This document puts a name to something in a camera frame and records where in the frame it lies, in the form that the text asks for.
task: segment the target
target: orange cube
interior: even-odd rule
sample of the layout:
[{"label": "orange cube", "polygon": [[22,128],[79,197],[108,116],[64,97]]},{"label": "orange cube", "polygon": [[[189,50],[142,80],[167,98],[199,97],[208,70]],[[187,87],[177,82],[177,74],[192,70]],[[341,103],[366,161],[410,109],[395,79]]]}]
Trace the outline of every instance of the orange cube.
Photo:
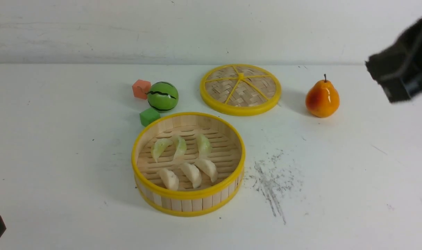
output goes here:
[{"label": "orange cube", "polygon": [[150,88],[151,88],[151,82],[138,79],[135,82],[135,84],[132,85],[132,92],[134,92],[134,96],[136,98],[141,98],[141,99],[146,100],[148,98],[146,93],[149,92]]}]

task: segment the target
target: woven bamboo lid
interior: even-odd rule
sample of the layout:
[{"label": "woven bamboo lid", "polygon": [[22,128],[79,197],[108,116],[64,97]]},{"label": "woven bamboo lid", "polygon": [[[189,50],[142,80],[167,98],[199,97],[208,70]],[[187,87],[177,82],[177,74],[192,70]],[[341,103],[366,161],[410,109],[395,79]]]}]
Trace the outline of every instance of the woven bamboo lid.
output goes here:
[{"label": "woven bamboo lid", "polygon": [[200,95],[211,108],[228,115],[251,116],[272,109],[280,99],[279,81],[252,65],[224,65],[200,82]]}]

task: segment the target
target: plastic fruit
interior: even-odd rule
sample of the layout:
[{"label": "plastic fruit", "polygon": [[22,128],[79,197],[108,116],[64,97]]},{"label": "plastic fruit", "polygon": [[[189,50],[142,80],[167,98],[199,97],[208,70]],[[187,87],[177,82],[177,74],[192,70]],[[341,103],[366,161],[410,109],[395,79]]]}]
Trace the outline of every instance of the plastic fruit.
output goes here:
[{"label": "plastic fruit", "polygon": [[334,114],[339,108],[339,93],[330,81],[325,79],[318,81],[308,91],[305,99],[306,108],[313,115],[324,118]]},{"label": "plastic fruit", "polygon": [[179,102],[176,87],[166,81],[155,83],[147,93],[149,105],[160,113],[168,112]]}]

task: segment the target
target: toy watermelon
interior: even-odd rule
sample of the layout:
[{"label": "toy watermelon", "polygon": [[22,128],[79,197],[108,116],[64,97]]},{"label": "toy watermelon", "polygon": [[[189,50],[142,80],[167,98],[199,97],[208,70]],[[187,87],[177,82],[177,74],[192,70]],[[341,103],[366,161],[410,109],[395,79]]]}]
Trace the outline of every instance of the toy watermelon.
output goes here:
[{"label": "toy watermelon", "polygon": [[179,102],[176,87],[165,81],[153,84],[147,96],[149,105],[160,113],[170,111]]}]

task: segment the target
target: white dumpling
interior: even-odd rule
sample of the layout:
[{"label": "white dumpling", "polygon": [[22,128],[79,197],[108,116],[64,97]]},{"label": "white dumpling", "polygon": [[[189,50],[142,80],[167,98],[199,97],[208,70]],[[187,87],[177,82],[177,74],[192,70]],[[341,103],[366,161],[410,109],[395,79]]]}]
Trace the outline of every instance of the white dumpling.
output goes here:
[{"label": "white dumpling", "polygon": [[177,177],[174,172],[168,169],[159,170],[160,178],[162,179],[163,184],[169,190],[178,190],[179,189],[179,177]]},{"label": "white dumpling", "polygon": [[217,168],[212,161],[207,159],[197,159],[194,164],[211,178],[212,183],[217,181]]},{"label": "white dumpling", "polygon": [[202,183],[202,174],[196,166],[185,162],[180,165],[180,169],[192,183],[192,188],[200,186]]}]

